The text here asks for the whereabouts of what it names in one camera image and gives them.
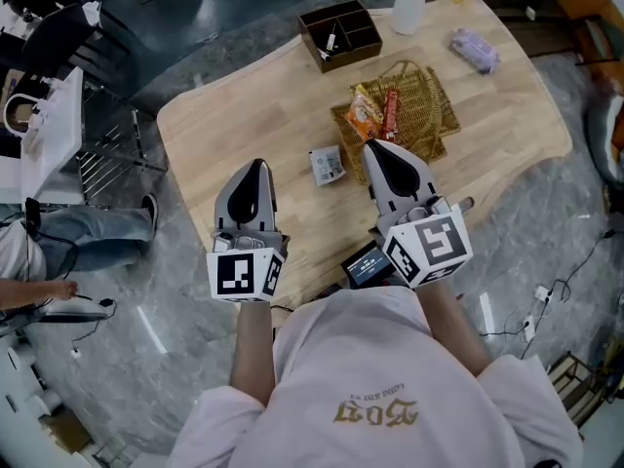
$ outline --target metal rack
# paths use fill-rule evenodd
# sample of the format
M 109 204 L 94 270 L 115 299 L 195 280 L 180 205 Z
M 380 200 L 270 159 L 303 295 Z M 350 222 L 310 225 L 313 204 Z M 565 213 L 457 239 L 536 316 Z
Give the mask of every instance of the metal rack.
M 140 141 L 137 110 L 132 108 L 133 134 L 124 134 L 120 125 L 113 127 L 97 141 L 85 141 L 76 154 L 85 203 L 134 167 L 166 172 L 167 168 L 145 158 Z
M 569 352 L 548 374 L 567 415 L 580 428 L 605 399 L 600 376 Z

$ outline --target display screen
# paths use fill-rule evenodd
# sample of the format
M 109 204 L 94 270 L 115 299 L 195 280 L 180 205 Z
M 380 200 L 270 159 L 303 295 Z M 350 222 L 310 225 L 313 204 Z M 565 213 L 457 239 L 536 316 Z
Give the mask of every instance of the display screen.
M 390 260 L 386 255 L 379 248 L 373 248 L 347 266 L 347 271 L 356 286 L 361 286 L 388 265 Z

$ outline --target white card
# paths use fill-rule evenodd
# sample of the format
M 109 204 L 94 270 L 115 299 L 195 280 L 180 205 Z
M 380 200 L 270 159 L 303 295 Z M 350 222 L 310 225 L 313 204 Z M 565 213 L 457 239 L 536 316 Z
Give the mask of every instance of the white card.
M 310 163 L 312 163 L 312 171 L 317 186 L 338 180 L 346 174 L 342 168 L 340 149 L 337 145 L 310 151 Z

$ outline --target t-shirt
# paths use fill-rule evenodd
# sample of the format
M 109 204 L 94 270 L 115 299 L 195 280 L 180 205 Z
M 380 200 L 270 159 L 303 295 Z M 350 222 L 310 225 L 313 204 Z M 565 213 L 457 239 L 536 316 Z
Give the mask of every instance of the t-shirt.
M 26 234 L 26 229 L 19 220 L 0 228 L 0 279 L 46 279 L 46 259 L 43 252 Z
M 186 467 L 580 467 L 578 431 L 537 357 L 475 378 L 405 288 L 341 291 L 294 311 L 265 408 L 204 392 L 169 459 Z

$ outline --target purple package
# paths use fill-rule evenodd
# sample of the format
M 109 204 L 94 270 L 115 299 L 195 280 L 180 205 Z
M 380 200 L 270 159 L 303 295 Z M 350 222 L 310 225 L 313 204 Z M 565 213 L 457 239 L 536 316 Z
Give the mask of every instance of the purple package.
M 500 63 L 498 52 L 486 40 L 463 27 L 455 31 L 450 47 L 483 74 L 493 73 Z

